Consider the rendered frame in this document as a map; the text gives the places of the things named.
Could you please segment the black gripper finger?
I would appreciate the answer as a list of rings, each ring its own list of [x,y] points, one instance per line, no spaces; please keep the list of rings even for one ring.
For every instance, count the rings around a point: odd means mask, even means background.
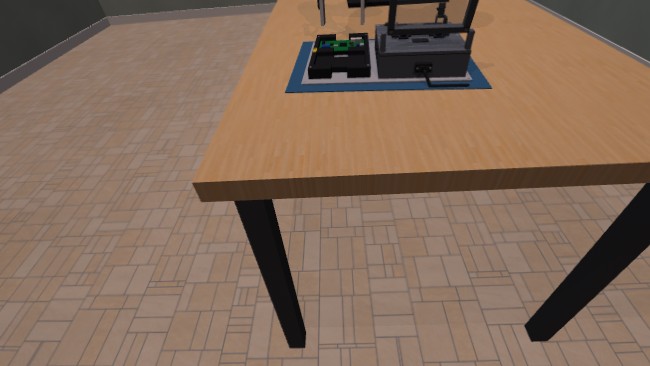
[[[324,26],[326,23],[325,20],[325,2],[324,0],[317,0],[318,4],[318,9],[320,10],[320,19],[321,19],[321,26]]]
[[[361,25],[364,25],[364,8],[367,6],[367,0],[361,0]]]

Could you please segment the green circuit board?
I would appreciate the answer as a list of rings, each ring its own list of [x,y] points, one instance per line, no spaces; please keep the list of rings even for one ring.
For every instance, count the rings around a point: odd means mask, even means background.
[[[334,51],[348,51],[348,47],[364,46],[362,37],[351,38],[351,40],[321,41],[319,48],[334,47]]]

